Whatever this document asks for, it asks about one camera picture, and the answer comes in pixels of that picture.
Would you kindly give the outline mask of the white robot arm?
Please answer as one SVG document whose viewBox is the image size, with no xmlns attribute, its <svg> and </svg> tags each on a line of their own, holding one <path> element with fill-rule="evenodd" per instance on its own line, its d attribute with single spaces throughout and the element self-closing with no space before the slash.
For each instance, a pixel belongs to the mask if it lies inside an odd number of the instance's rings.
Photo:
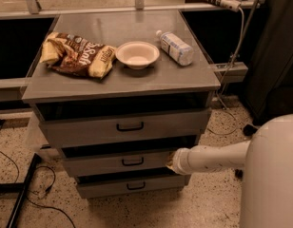
<svg viewBox="0 0 293 228">
<path fill-rule="evenodd" d="M 180 148 L 166 166 L 180 175 L 242 169 L 240 228 L 293 228 L 293 114 L 270 120 L 246 142 Z"/>
</svg>

